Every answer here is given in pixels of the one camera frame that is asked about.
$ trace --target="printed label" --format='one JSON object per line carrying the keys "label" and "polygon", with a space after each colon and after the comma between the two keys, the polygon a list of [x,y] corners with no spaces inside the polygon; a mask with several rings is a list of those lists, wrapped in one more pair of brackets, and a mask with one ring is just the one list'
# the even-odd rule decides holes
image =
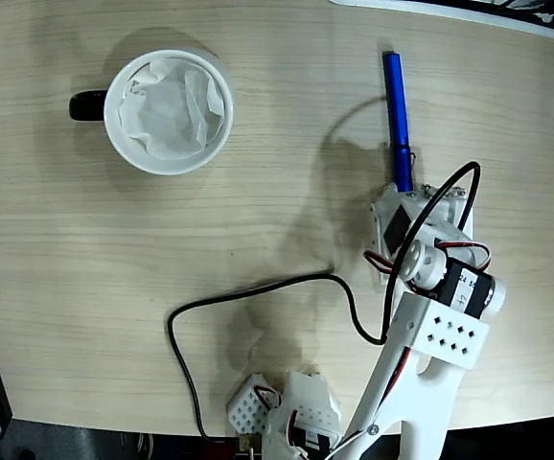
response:
{"label": "printed label", "polygon": [[454,310],[464,313],[473,296],[473,290],[477,283],[477,275],[463,268],[460,272],[460,278],[456,285],[456,291],[451,298],[451,305]]}

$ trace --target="red wire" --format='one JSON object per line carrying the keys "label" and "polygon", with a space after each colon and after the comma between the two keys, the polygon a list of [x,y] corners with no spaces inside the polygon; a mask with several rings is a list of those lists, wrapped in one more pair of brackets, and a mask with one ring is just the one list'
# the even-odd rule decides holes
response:
{"label": "red wire", "polygon": [[485,244],[482,244],[480,242],[475,241],[449,241],[449,242],[439,242],[436,247],[438,249],[446,249],[450,247],[479,247],[483,249],[486,254],[488,255],[488,261],[485,264],[480,265],[477,269],[484,271],[488,266],[490,265],[490,249],[488,249],[488,246]]}
{"label": "red wire", "polygon": [[392,268],[392,266],[394,265],[392,264],[392,262],[380,256],[377,252],[371,251],[370,249],[365,250],[363,255],[364,257],[370,257],[371,259],[374,259],[375,261],[387,266],[388,268]]}
{"label": "red wire", "polygon": [[409,358],[410,353],[411,353],[411,349],[408,347],[405,347],[403,350],[403,354],[401,355],[401,359],[399,359],[399,363],[397,364],[396,369],[394,370],[394,373],[390,378],[390,381],[385,387],[385,391],[383,392],[383,396],[381,397],[381,402],[385,400],[385,398],[388,396],[388,393],[390,393],[390,391],[392,391],[392,388],[394,388],[396,381],[399,379],[399,377],[401,376],[401,373],[403,372],[404,366],[407,363],[407,359]]}
{"label": "red wire", "polygon": [[385,273],[386,275],[390,274],[390,272],[392,271],[392,264],[384,259],[382,256],[374,253],[373,251],[364,251],[362,253],[362,256],[364,257],[364,259],[366,259],[366,262],[371,264],[377,271]]}
{"label": "red wire", "polygon": [[286,437],[288,438],[288,444],[290,446],[294,446],[294,443],[292,442],[292,429],[294,428],[294,422],[296,421],[296,414],[298,414],[297,410],[292,411],[292,415],[289,416],[288,420]]}
{"label": "red wire", "polygon": [[279,398],[279,402],[277,406],[279,407],[281,405],[281,395],[279,394],[279,392],[277,392],[277,390],[275,390],[274,388],[270,388],[268,386],[262,386],[262,385],[254,386],[254,392],[256,393],[256,396],[258,396],[258,399],[262,402],[262,404],[265,405],[265,407],[268,410],[272,409],[273,406],[266,400],[265,396],[262,393],[260,393],[261,391],[267,391],[269,393],[276,395],[277,398]]}

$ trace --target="wire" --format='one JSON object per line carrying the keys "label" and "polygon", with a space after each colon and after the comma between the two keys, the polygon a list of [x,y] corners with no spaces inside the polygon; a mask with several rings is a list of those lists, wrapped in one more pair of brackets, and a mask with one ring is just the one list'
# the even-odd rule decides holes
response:
{"label": "wire", "polygon": [[[278,402],[277,402],[277,405],[274,405],[274,404],[271,404],[266,398],[265,396],[261,393],[261,391],[266,391],[268,393],[272,393],[274,396],[276,396],[278,398]],[[270,410],[270,409],[276,409],[277,407],[279,407],[281,405],[281,395],[279,394],[279,392],[277,390],[275,390],[274,388],[270,388],[268,386],[262,386],[262,385],[256,385],[254,386],[254,393],[256,393],[256,396],[258,397],[258,399],[261,401],[261,403],[266,407],[266,409]]]}
{"label": "wire", "polygon": [[362,429],[360,431],[355,432],[352,434],[349,438],[347,438],[344,441],[341,441],[338,446],[336,446],[335,450],[333,450],[331,453],[329,453],[326,457],[324,457],[324,460],[330,460],[335,455],[337,455],[341,450],[345,449],[347,446],[352,444],[357,438],[362,436],[364,433],[366,433],[365,429]]}
{"label": "wire", "polygon": [[471,165],[471,169],[469,171],[473,171],[473,180],[471,181],[471,189],[469,190],[467,202],[465,203],[465,207],[462,210],[462,216],[460,216],[460,221],[458,222],[458,230],[460,231],[464,231],[465,225],[467,225],[469,214],[471,213],[471,209],[473,208],[473,204],[475,203],[475,198],[477,197],[479,181],[481,180],[481,166],[479,166],[479,163],[472,161],[470,163],[467,163],[467,165],[465,166],[468,165]]}
{"label": "wire", "polygon": [[288,446],[294,446],[294,442],[292,441],[292,430],[294,429],[294,422],[296,422],[296,414],[298,414],[298,411],[293,410],[288,418],[288,425],[286,426],[286,442]]}
{"label": "wire", "polygon": [[373,251],[367,249],[362,253],[362,257],[381,273],[388,275],[392,271],[392,263]]}
{"label": "wire", "polygon": [[445,183],[428,201],[427,205],[424,207],[420,215],[413,221],[413,224],[411,225],[411,227],[409,227],[409,230],[404,236],[403,243],[401,244],[399,252],[396,255],[396,259],[394,260],[394,264],[392,267],[392,272],[388,277],[388,284],[385,288],[385,297],[383,299],[383,321],[381,324],[381,337],[380,337],[381,345],[383,345],[387,340],[388,327],[390,324],[390,317],[392,315],[392,301],[394,298],[394,288],[396,287],[396,280],[399,276],[399,273],[401,272],[401,266],[403,265],[404,256],[406,255],[406,252],[409,249],[409,246],[413,243],[413,240],[418,234],[418,231],[420,230],[420,228],[422,228],[422,225],[424,224],[428,216],[430,216],[430,213],[435,208],[435,206],[439,203],[441,198],[443,198],[451,189],[451,187],[453,187],[462,177],[464,177],[467,173],[471,171],[473,171],[473,183],[472,183],[471,191],[469,192],[469,199],[467,200],[467,204],[465,205],[465,209],[462,214],[462,219],[466,222],[467,220],[466,218],[468,217],[469,212],[473,208],[473,202],[475,200],[475,195],[477,193],[477,187],[479,186],[479,177],[481,175],[481,167],[475,161],[471,161],[467,163],[458,171],[456,171],[454,174],[452,174],[448,178],[448,180],[445,181]]}
{"label": "wire", "polygon": [[479,264],[478,270],[484,271],[490,265],[492,259],[492,251],[490,247],[482,242],[477,241],[441,241],[436,245],[437,249],[448,249],[451,247],[479,247],[486,252],[486,259]]}
{"label": "wire", "polygon": [[397,380],[401,376],[401,373],[403,372],[404,366],[407,363],[407,360],[409,359],[409,354],[411,353],[411,349],[408,347],[405,347],[403,350],[403,354],[401,355],[401,358],[399,359],[399,363],[396,366],[396,369],[392,373],[392,376],[390,377],[390,380],[388,381],[388,384],[385,387],[385,391],[383,392],[383,395],[381,396],[380,404],[385,400],[392,391],[392,388],[394,388],[394,385],[396,384]]}
{"label": "wire", "polygon": [[185,380],[188,384],[188,388],[190,389],[190,395],[192,396],[192,403],[193,403],[194,414],[196,418],[196,427],[198,428],[198,432],[200,433],[200,436],[205,441],[210,443],[222,442],[220,440],[209,437],[204,430],[204,426],[202,424],[202,414],[200,411],[200,401],[198,399],[196,386],[194,384],[194,380],[192,379],[192,375],[190,374],[190,369],[188,369],[188,365],[185,362],[185,358],[183,357],[181,350],[179,350],[179,346],[177,345],[177,341],[174,336],[174,320],[176,319],[176,317],[186,311],[189,311],[198,307],[207,307],[209,305],[222,304],[225,302],[232,302],[235,300],[246,299],[254,295],[266,294],[267,292],[271,292],[273,290],[277,290],[280,288],[287,288],[289,286],[299,285],[301,283],[307,283],[308,281],[321,281],[321,280],[332,281],[341,286],[341,288],[345,292],[345,295],[347,296],[347,301],[350,308],[350,315],[352,317],[352,322],[354,323],[354,328],[356,328],[356,331],[360,334],[360,336],[364,340],[366,340],[370,344],[381,345],[381,341],[378,338],[375,338],[374,336],[366,332],[362,327],[362,325],[360,324],[360,321],[358,319],[358,312],[356,310],[356,303],[354,301],[354,293],[352,292],[351,288],[347,285],[347,283],[345,283],[345,281],[342,278],[339,278],[333,273],[328,273],[328,272],[320,272],[320,273],[312,273],[308,275],[296,276],[294,278],[289,278],[287,280],[279,281],[269,285],[253,287],[253,288],[243,290],[240,292],[235,292],[232,294],[219,295],[219,296],[211,297],[204,300],[198,300],[174,310],[169,315],[169,318],[167,319],[167,322],[166,322],[167,334],[169,336],[169,341],[171,342],[171,347],[173,348],[174,355],[177,358],[177,362],[181,367],[181,371],[183,372]]}

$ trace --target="black cable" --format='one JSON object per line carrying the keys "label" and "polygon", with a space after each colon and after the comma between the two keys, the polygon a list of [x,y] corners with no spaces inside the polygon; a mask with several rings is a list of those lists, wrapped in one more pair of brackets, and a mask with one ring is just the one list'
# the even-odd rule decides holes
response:
{"label": "black cable", "polygon": [[460,216],[460,221],[458,222],[458,230],[460,230],[461,232],[465,229],[465,225],[467,224],[467,219],[469,218],[469,214],[471,213],[471,209],[473,208],[473,204],[475,203],[475,197],[477,196],[477,189],[479,189],[479,180],[481,179],[481,167],[477,163],[474,163],[474,165],[472,165],[472,168],[473,168],[473,180],[471,181],[469,197],[467,198],[465,207],[462,210],[462,216]]}
{"label": "black cable", "polygon": [[347,285],[347,283],[345,283],[345,281],[342,278],[339,278],[338,276],[327,272],[296,276],[294,278],[289,278],[287,280],[279,281],[269,285],[253,287],[248,290],[234,292],[232,294],[219,295],[205,300],[198,300],[198,301],[192,302],[191,304],[187,304],[187,305],[184,305],[183,307],[178,308],[177,310],[173,311],[169,315],[169,318],[167,319],[167,322],[166,322],[169,340],[171,341],[171,346],[173,347],[174,355],[176,356],[177,361],[181,366],[181,370],[183,371],[185,380],[187,381],[188,387],[190,388],[190,394],[192,395],[192,402],[194,405],[194,414],[196,417],[196,426],[198,427],[198,432],[200,433],[200,436],[205,441],[210,443],[221,443],[220,440],[209,437],[204,430],[204,426],[202,424],[202,415],[200,412],[200,402],[198,400],[198,393],[196,391],[196,386],[194,385],[194,380],[192,379],[190,370],[188,369],[188,366],[185,363],[185,359],[181,354],[181,351],[179,350],[179,347],[176,342],[176,338],[174,337],[174,320],[176,319],[176,317],[181,313],[184,313],[191,309],[195,309],[197,307],[206,307],[209,305],[222,304],[225,302],[232,302],[235,300],[246,299],[247,297],[266,294],[268,292],[271,292],[273,290],[277,290],[280,288],[286,288],[288,286],[298,285],[301,283],[306,283],[308,281],[319,281],[319,280],[333,281],[343,288],[347,296],[347,301],[350,306],[350,314],[352,316],[352,322],[354,323],[354,327],[356,328],[356,331],[358,331],[358,333],[362,336],[362,338],[364,338],[364,340],[371,343],[372,345],[381,345],[381,341],[379,339],[373,337],[371,334],[366,332],[364,328],[362,328],[362,325],[360,324],[360,321],[358,319],[358,313],[356,311],[356,303],[354,302],[354,293],[352,292],[350,287]]}
{"label": "black cable", "polygon": [[426,221],[426,219],[428,219],[428,216],[430,216],[430,213],[435,208],[435,206],[439,203],[441,198],[443,198],[446,195],[446,193],[451,189],[451,187],[453,187],[458,182],[458,180],[460,180],[470,171],[474,172],[473,185],[472,185],[471,191],[469,192],[469,199],[467,201],[467,204],[465,205],[465,210],[463,211],[463,216],[462,216],[466,222],[465,218],[468,216],[469,212],[471,211],[471,208],[473,207],[473,202],[475,200],[477,187],[479,185],[479,177],[481,176],[481,167],[475,161],[467,163],[465,166],[463,166],[454,174],[452,174],[450,178],[448,178],[448,180],[444,182],[441,188],[432,196],[432,198],[424,207],[420,215],[413,221],[413,224],[411,225],[411,227],[409,228],[409,231],[405,235],[403,243],[401,244],[401,248],[399,249],[399,252],[396,255],[396,259],[394,260],[394,264],[392,266],[392,271],[390,272],[390,276],[388,277],[387,287],[385,288],[385,297],[383,299],[383,321],[381,324],[381,337],[380,337],[381,345],[385,343],[388,337],[387,333],[388,333],[388,327],[390,324],[390,316],[392,313],[392,298],[394,297],[394,288],[396,287],[396,280],[399,276],[399,273],[401,272],[404,256],[406,255],[407,250],[409,249],[409,246],[413,243],[413,240],[418,234],[418,231],[420,230],[420,228],[422,228],[422,225],[424,225],[424,222]]}

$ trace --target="white object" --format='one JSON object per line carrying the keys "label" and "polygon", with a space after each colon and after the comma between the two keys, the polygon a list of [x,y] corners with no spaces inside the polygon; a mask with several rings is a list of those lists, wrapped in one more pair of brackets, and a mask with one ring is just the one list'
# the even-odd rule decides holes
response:
{"label": "white object", "polygon": [[[215,138],[210,140],[211,136],[208,136],[206,147],[195,154],[169,158],[154,156],[148,153],[143,142],[130,138],[122,126],[120,106],[126,92],[130,89],[130,81],[151,62],[162,59],[182,59],[191,66],[206,71],[214,79],[216,91],[222,97],[222,126]],[[136,58],[117,74],[110,84],[104,100],[104,125],[115,150],[136,168],[160,175],[189,173],[208,163],[224,146],[232,129],[233,120],[234,86],[232,80],[225,66],[215,56],[202,50],[159,50]]]}
{"label": "white object", "polygon": [[[403,208],[409,219],[409,224],[402,229],[406,232],[436,191],[437,189],[426,184],[407,193],[399,193],[394,183],[383,189],[381,196],[371,205],[374,245],[378,254],[387,260],[394,260],[396,253],[390,252],[385,238],[392,219],[396,216],[397,211]],[[464,231],[460,231],[456,227],[462,217],[467,196],[464,189],[459,187],[451,189],[432,210],[430,217],[416,235],[416,239],[427,246],[434,246],[436,241],[470,242],[473,238],[473,210],[469,213]],[[485,253],[479,248],[451,248],[449,254],[469,265],[479,266],[485,260]],[[383,284],[387,282],[387,275],[380,273],[379,276]],[[406,286],[399,277],[395,288],[393,309],[399,305],[404,291],[406,291]]]}
{"label": "white object", "polygon": [[484,316],[492,317],[497,314],[505,303],[507,295],[507,287],[498,278],[495,278],[495,283],[492,286],[492,298],[484,309]]}
{"label": "white object", "polygon": [[431,290],[443,278],[447,262],[445,252],[415,240],[404,256],[400,276],[403,281],[414,280],[418,288]]}
{"label": "white object", "polygon": [[258,398],[256,387],[270,388],[262,374],[252,374],[228,405],[228,422],[239,434],[262,434],[268,410]]}
{"label": "white object", "polygon": [[[403,295],[380,359],[367,384],[338,460],[359,460],[383,433],[402,424],[401,459],[435,460],[441,455],[458,386],[483,347],[488,325],[426,297]],[[384,396],[406,348],[408,358],[396,383]],[[421,358],[430,356],[420,375]]]}
{"label": "white object", "polygon": [[395,10],[399,12],[418,12],[434,16],[451,17],[454,19],[462,19],[465,21],[472,21],[481,24],[489,24],[493,26],[512,29],[515,31],[528,32],[530,34],[554,38],[554,29],[550,29],[548,27],[531,24],[529,22],[517,20],[510,17],[497,16],[494,14],[470,11],[461,8],[445,7],[442,5],[432,5],[424,2],[416,2],[411,0],[331,0],[331,2],[338,5],[346,5],[352,7],[381,8],[385,10]]}
{"label": "white object", "polygon": [[119,109],[124,132],[148,154],[187,158],[206,149],[223,124],[223,97],[215,79],[188,59],[165,57],[128,81]]}
{"label": "white object", "polygon": [[304,429],[308,439],[326,436],[333,449],[341,437],[341,410],[335,395],[318,374],[307,376],[290,371],[282,404],[268,413],[263,435],[262,456],[265,460],[300,460],[307,458],[304,448],[288,444],[288,421],[296,411],[294,426]]}

